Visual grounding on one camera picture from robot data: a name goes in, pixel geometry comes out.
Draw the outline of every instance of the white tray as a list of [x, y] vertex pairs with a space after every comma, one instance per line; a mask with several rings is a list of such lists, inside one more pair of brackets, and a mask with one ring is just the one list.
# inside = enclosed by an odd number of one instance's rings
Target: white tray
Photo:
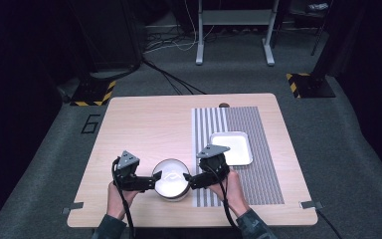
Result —
[[212, 144], [228, 146], [224, 152], [226, 163], [233, 165], [248, 165], [253, 161], [248, 135], [241, 131], [215, 132], [210, 136]]

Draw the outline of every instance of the wooden table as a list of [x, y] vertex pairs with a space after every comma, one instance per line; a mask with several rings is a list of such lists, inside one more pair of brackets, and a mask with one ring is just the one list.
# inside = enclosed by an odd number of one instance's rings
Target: wooden table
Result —
[[[139, 176], [151, 175], [158, 162], [176, 158], [192, 167], [191, 109], [258, 107], [285, 204], [252, 205], [268, 225], [313, 225], [308, 189], [293, 150], [277, 99], [272, 94], [202, 95], [113, 98], [102, 121], [89, 163], [72, 210], [71, 227], [96, 228], [105, 214], [111, 164], [127, 150], [140, 158]], [[190, 193], [179, 202], [168, 202], [154, 190], [138, 194], [131, 206], [136, 227], [230, 226], [223, 207], [193, 207]]]

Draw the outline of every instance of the metal stand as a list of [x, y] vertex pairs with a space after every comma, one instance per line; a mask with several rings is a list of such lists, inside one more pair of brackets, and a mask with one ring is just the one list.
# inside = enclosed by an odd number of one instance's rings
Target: metal stand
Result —
[[269, 25], [268, 34], [263, 39], [268, 66], [274, 66], [275, 60], [270, 46], [272, 31], [275, 25], [279, 0], [275, 0], [272, 9], [268, 10], [210, 10], [203, 11], [202, 0], [198, 0], [198, 49], [197, 65], [203, 64], [204, 55], [204, 25]]

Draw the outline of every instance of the black cable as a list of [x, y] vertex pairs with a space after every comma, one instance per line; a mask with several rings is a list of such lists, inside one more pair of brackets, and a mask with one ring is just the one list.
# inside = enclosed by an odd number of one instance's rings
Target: black cable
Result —
[[327, 222], [327, 224], [331, 227], [331, 229], [334, 231], [334, 233], [336, 233], [336, 236], [339, 238], [339, 239], [342, 239], [342, 236], [340, 236], [339, 232], [336, 230], [336, 228], [334, 228], [334, 226], [331, 224], [331, 222], [324, 216], [324, 214], [322, 214], [322, 212], [320, 212], [320, 210], [318, 209], [315, 209], [315, 211], [318, 213], [318, 215], [320, 215], [325, 222]]
[[128, 205], [128, 202], [125, 200], [122, 190], [119, 188], [119, 185], [117, 184], [117, 181], [116, 181], [116, 177], [114, 175], [115, 173], [114, 167], [117, 165], [118, 162], [119, 162], [119, 159], [116, 159], [112, 164], [111, 173], [112, 173], [113, 183], [117, 188], [117, 192], [119, 192], [120, 198], [122, 199], [123, 209], [125, 210], [125, 215], [126, 215], [126, 219], [128, 221], [128, 226], [129, 226], [129, 238], [135, 238], [134, 224], [132, 222], [131, 212], [129, 211], [129, 205]]
[[130, 75], [131, 73], [135, 72], [138, 68], [139, 68], [139, 65], [134, 65], [132, 68], [129, 68], [129, 70], [125, 73], [116, 74], [116, 75], [106, 77], [106, 78], [96, 78], [94, 76], [90, 76], [90, 77], [91, 77], [91, 79], [96, 80], [96, 81], [108, 81], [109, 82], [109, 81], [119, 80], [120, 78], [124, 78], [124, 77]]
[[224, 38], [232, 38], [232, 37], [238, 37], [238, 36], [246, 36], [246, 35], [249, 35], [249, 34], [255, 34], [257, 35], [257, 33], [254, 33], [254, 32], [249, 32], [249, 31], [239, 31], [239, 32], [232, 32], [232, 33], [213, 33], [213, 35], [209, 35], [208, 37], [206, 37], [206, 41], [207, 43], [212, 43], [212, 42], [215, 42], [217, 39], [224, 39]]
[[163, 74], [163, 73], [161, 73], [162, 74], [162, 76], [166, 79], [166, 81], [170, 84], [170, 86], [173, 88], [173, 90], [175, 90], [175, 92], [176, 92], [176, 94], [177, 95], [183, 95], [182, 94], [182, 92], [181, 92], [181, 90], [179, 90], [170, 80], [169, 80], [169, 78], [166, 76], [166, 74]]
[[[162, 39], [162, 36], [173, 35], [173, 33], [171, 33], [171, 32], [175, 28], [176, 28], [176, 34], [174, 37]], [[179, 42], [181, 42], [187, 38], [190, 38], [190, 37], [186, 33], [180, 32], [178, 25], [172, 27], [168, 32], [165, 32], [165, 33], [150, 33], [147, 36], [147, 43], [146, 43], [146, 47], [144, 49], [144, 53], [151, 52], [153, 50], [162, 48], [163, 45], [165, 45], [165, 44], [169, 44], [169, 45], [170, 44], [177, 44], [177, 43], [179, 43]]]
[[222, 181], [220, 180], [220, 178], [216, 174], [216, 172], [213, 170], [213, 168], [211, 168], [209, 166], [207, 166], [206, 168], [208, 168], [216, 176], [216, 179], [219, 181], [219, 185], [220, 185], [220, 188], [222, 189], [222, 193], [223, 193], [223, 208], [225, 209], [226, 218], [228, 219], [229, 224], [231, 224], [231, 226], [234, 229], [240, 230], [240, 228], [238, 228], [238, 226], [235, 224], [234, 220], [232, 219], [231, 212], [229, 211], [229, 203], [228, 203], [228, 198], [227, 198], [228, 177], [226, 178], [227, 187], [225, 190], [225, 187], [223, 186]]
[[192, 88], [192, 89], [198, 91], [199, 93], [201, 93], [201, 94], [203, 94], [203, 95], [207, 95], [205, 92], [203, 92], [203, 91], [201, 91], [201, 90], [195, 88], [194, 86], [192, 86], [192, 85], [190, 85], [190, 84], [188, 84], [188, 83], [182, 81], [181, 79], [179, 79], [179, 78], [177, 78], [177, 77], [175, 77], [175, 76], [172, 76], [171, 74], [169, 74], [169, 73], [166, 72], [166, 71], [161, 70], [160, 68], [158, 68], [158, 67], [156, 67], [155, 65], [151, 64], [150, 62], [148, 62], [148, 61], [145, 60], [144, 58], [142, 59], [142, 62], [143, 62], [145, 65], [149, 66], [150, 68], [152, 68], [152, 69], [154, 69], [154, 70], [156, 70], [156, 71], [158, 71], [158, 72], [160, 72], [160, 73], [162, 73], [162, 74], [164, 74], [164, 75], [166, 75], [166, 76], [172, 78], [173, 80], [175, 80], [176, 82], [178, 82], [179, 84], [181, 84], [183, 87], [185, 87], [185, 88], [190, 92], [191, 95], [194, 95], [194, 93], [192, 93], [192, 91], [191, 91], [189, 88]]

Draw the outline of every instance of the bowl rim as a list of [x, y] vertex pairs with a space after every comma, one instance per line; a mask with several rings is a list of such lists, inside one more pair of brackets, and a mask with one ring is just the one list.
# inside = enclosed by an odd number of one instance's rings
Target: bowl rim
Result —
[[[157, 163], [157, 165], [156, 165], [156, 166], [154, 167], [154, 169], [153, 169], [152, 174], [155, 173], [155, 169], [157, 168], [157, 166], [158, 166], [160, 163], [165, 162], [165, 161], [168, 161], [168, 160], [178, 161], [178, 162], [182, 163], [182, 165], [184, 165], [185, 168], [187, 169], [188, 174], [190, 173], [190, 170], [188, 169], [187, 165], [185, 165], [185, 163], [182, 162], [181, 160], [176, 159], [176, 158], [166, 158], [166, 159], [163, 159], [163, 160], [161, 160], [161, 161], [159, 161], [159, 162]], [[160, 194], [160, 193], [156, 190], [156, 187], [154, 187], [154, 191], [156, 191], [157, 194], [159, 194], [161, 197], [172, 200], [172, 199], [177, 199], [177, 198], [180, 198], [180, 197], [184, 196], [186, 193], [188, 193], [190, 187], [191, 187], [191, 183], [188, 181], [188, 184], [187, 184], [187, 186], [185, 187], [185, 189], [184, 189], [181, 193], [179, 193], [178, 195], [173, 196], [173, 197], [163, 196], [162, 194]]]

